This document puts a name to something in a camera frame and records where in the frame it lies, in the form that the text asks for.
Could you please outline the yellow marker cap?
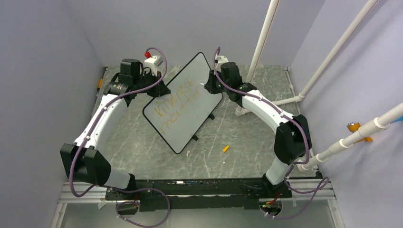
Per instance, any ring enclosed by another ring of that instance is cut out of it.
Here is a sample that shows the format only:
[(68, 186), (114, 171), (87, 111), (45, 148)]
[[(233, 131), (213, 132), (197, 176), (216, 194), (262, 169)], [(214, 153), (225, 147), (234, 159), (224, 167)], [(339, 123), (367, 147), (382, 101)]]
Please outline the yellow marker cap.
[(230, 146), (229, 145), (227, 145), (227, 146), (225, 146), (224, 148), (223, 148), (223, 153), (225, 153), (228, 149), (230, 148)]

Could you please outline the black framed whiteboard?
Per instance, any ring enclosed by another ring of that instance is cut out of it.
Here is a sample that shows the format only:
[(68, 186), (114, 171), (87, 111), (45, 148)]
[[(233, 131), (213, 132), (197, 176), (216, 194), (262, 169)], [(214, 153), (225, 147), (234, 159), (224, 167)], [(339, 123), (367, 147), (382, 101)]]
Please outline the black framed whiteboard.
[(166, 85), (169, 95), (154, 98), (143, 108), (143, 116), (169, 148), (180, 154), (188, 142), (222, 101), (223, 95), (210, 94), (200, 83), (208, 81), (210, 66), (202, 52), (197, 53)]

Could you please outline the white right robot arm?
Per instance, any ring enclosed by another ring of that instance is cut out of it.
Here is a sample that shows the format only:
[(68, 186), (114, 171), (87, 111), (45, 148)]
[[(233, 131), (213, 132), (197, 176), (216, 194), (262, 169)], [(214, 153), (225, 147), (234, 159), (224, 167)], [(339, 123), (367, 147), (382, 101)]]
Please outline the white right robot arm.
[(274, 197), (298, 159), (305, 157), (305, 161), (309, 161), (311, 140), (307, 119), (301, 114), (293, 115), (281, 110), (254, 85), (243, 82), (234, 62), (222, 63), (219, 71), (217, 64), (218, 61), (214, 60), (204, 88), (210, 94), (226, 93), (232, 102), (250, 110), (275, 133), (276, 157), (262, 178), (262, 192), (267, 197)]

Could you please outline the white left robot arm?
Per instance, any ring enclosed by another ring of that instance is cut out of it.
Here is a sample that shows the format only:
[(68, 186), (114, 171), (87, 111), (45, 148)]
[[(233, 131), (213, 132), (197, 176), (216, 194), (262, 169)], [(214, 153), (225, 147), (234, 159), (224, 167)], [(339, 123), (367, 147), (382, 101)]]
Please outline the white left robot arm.
[(110, 133), (137, 94), (146, 93), (156, 98), (170, 94), (162, 80), (158, 67), (166, 61), (158, 55), (144, 62), (123, 59), (120, 71), (104, 89), (101, 103), (85, 130), (72, 144), (64, 144), (60, 155), (70, 182), (81, 181), (94, 186), (118, 189), (122, 198), (129, 200), (136, 195), (135, 176), (113, 168), (101, 154)]

